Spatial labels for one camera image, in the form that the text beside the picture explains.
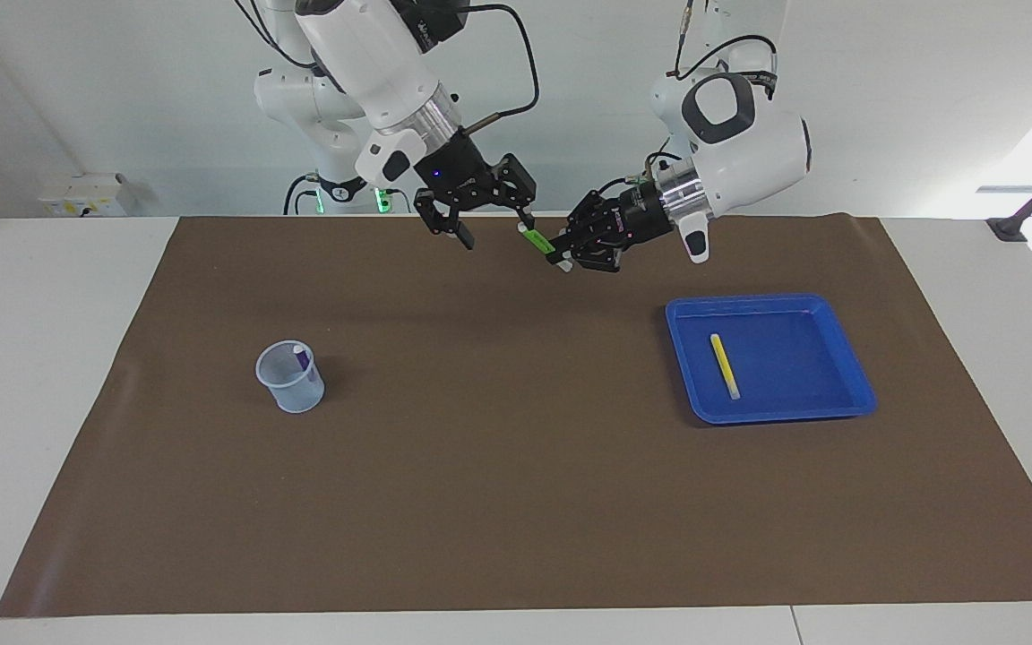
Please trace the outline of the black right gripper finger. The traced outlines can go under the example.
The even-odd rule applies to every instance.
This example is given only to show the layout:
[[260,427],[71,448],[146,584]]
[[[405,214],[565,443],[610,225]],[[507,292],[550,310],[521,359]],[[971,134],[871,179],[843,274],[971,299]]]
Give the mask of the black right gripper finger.
[[461,221],[461,200],[458,196],[438,194],[433,189],[418,189],[415,211],[434,236],[451,236],[467,250],[474,249],[475,238]]
[[531,212],[537,196],[536,180],[513,154],[504,154],[499,163],[491,167],[491,203],[495,207],[515,212],[521,225],[533,231],[536,228]]

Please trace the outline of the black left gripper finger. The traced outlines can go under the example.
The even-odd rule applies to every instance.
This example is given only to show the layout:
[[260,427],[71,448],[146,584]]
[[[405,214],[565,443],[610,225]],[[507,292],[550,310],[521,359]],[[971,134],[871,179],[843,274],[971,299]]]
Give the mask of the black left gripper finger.
[[556,266],[565,272],[582,268],[616,273],[628,248],[631,239],[623,234],[561,233],[556,237]]
[[588,192],[568,216],[570,238],[622,237],[622,209],[619,199]]

